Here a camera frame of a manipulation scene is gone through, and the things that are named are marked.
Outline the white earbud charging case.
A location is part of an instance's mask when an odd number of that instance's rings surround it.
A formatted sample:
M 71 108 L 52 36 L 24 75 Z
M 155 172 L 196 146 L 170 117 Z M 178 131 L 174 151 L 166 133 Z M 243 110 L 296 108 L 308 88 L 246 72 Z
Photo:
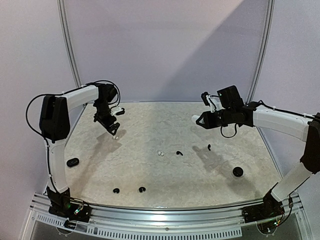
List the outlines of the white earbud charging case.
M 199 117 L 200 117 L 199 115 L 193 115 L 192 119 L 196 121 Z

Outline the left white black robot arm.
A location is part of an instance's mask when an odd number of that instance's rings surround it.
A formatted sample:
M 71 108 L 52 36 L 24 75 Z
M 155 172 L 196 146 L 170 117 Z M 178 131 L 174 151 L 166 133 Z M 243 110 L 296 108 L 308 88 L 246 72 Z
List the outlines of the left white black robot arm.
M 120 127 L 116 116 L 124 114 L 125 110 L 119 106 L 121 94 L 118 86 L 106 79 L 62 93 L 43 93 L 40 97 L 43 100 L 36 134 L 45 144 L 47 195 L 56 200 L 54 207 L 63 217 L 70 217 L 75 211 L 74 205 L 68 201 L 71 197 L 65 172 L 65 147 L 71 132 L 70 111 L 92 103 L 96 109 L 93 121 L 115 136 Z

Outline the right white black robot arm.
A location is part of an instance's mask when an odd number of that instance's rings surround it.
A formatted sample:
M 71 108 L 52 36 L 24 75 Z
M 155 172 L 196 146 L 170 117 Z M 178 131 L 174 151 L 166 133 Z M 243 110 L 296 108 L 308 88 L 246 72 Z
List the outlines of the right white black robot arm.
M 305 143 L 299 163 L 289 171 L 263 198 L 258 213 L 269 218 L 278 204 L 320 171 L 320 115 L 301 114 L 266 105 L 263 101 L 244 103 L 235 85 L 220 89 L 216 95 L 208 92 L 201 99 L 209 111 L 193 115 L 192 121 L 206 129 L 248 126 L 274 130 Z

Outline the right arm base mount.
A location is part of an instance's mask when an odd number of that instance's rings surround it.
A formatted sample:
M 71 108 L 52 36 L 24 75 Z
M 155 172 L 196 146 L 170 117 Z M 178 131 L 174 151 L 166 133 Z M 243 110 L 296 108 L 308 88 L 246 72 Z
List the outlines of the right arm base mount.
M 241 209 L 241 215 L 245 223 L 275 218 L 282 215 L 284 212 L 283 203 L 277 201 L 270 193 L 267 193 L 263 197 L 262 203 Z

